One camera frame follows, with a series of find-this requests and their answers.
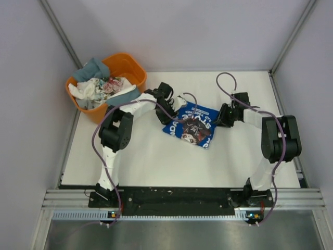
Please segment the blue t shirt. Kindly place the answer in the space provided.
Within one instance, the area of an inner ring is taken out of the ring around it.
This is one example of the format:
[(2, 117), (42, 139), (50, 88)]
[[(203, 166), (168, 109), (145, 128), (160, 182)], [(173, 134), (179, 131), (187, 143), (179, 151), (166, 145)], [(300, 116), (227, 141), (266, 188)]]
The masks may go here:
[(219, 112), (204, 106), (188, 102), (178, 111), (176, 119), (184, 123), (171, 121), (162, 131), (170, 136), (184, 140), (192, 145), (208, 149), (214, 137)]

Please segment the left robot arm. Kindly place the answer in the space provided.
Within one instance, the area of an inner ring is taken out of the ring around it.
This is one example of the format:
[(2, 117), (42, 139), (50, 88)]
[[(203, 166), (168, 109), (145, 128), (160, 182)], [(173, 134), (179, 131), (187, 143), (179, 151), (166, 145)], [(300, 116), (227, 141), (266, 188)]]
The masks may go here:
[(92, 147), (102, 162), (102, 171), (95, 192), (106, 206), (113, 206), (120, 197), (118, 169), (120, 150), (131, 139), (134, 121), (154, 110), (161, 124), (174, 120), (180, 108), (187, 105), (182, 96), (173, 96), (173, 89), (162, 82), (156, 89), (145, 90), (139, 97), (124, 104), (111, 105), (92, 136)]

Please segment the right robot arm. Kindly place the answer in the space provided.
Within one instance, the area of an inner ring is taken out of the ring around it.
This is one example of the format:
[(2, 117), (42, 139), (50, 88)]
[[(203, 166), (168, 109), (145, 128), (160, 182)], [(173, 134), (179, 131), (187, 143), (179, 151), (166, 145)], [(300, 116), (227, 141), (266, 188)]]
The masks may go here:
[(298, 125), (293, 115), (276, 117), (251, 106), (247, 92), (232, 94), (231, 99), (229, 104), (221, 106), (214, 124), (231, 128), (236, 121), (241, 121), (260, 129), (263, 158), (255, 173), (247, 179), (242, 192), (233, 195), (230, 203), (235, 207), (256, 206), (272, 199), (270, 188), (275, 185), (280, 164), (290, 162), (301, 154)]

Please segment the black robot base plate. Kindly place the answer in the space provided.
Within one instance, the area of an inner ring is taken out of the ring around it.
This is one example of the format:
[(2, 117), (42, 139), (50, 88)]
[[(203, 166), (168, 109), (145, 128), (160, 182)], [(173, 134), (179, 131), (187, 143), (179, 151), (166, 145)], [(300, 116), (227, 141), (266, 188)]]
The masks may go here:
[(88, 206), (119, 209), (124, 216), (225, 216), (238, 207), (264, 208), (265, 198), (249, 189), (120, 186), (108, 191), (97, 185)]

